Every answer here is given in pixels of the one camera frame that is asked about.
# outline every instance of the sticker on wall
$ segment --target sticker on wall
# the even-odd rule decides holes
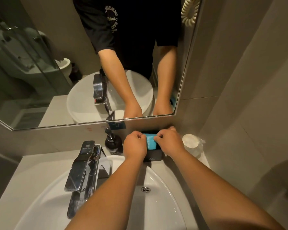
[[[108,124],[109,124],[109,127],[112,131],[126,129],[125,122],[110,122]]]

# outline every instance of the person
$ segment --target person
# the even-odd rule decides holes
[[[174,127],[159,131],[154,140],[176,163],[211,230],[284,230],[268,213],[188,153]],[[80,208],[66,230],[126,229],[146,153],[145,135],[138,131],[128,135],[124,141],[125,161]],[[113,192],[118,186],[120,191]]]
[[[125,102],[124,118],[143,115],[125,69],[149,79],[155,41],[161,60],[153,114],[172,113],[170,97],[181,27],[180,0],[73,0],[73,3],[105,74]]]

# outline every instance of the forearm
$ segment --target forearm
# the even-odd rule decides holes
[[[126,159],[77,212],[66,230],[126,229],[141,165],[142,160]]]
[[[263,209],[187,151],[177,153],[173,160],[211,230],[261,229],[260,227],[283,230]]]
[[[125,103],[129,101],[136,101],[127,80],[123,65],[117,57],[115,51],[111,49],[104,49],[99,51],[98,55],[100,57],[100,63],[104,72],[123,101]]]
[[[161,47],[161,60],[158,65],[158,99],[169,101],[176,75],[177,47]]]

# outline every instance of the t-shirt logo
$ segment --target t-shirt logo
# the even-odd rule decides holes
[[[117,11],[112,6],[109,6],[109,5],[106,6],[105,10],[106,10],[106,14],[108,16],[107,19],[111,24],[112,32],[117,31],[117,25],[118,25],[117,16],[119,14],[117,13]]]

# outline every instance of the soap dispenser pump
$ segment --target soap dispenser pump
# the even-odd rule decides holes
[[[123,153],[122,139],[118,135],[113,134],[109,127],[105,129],[105,133],[107,133],[105,146],[111,155],[121,155]]]

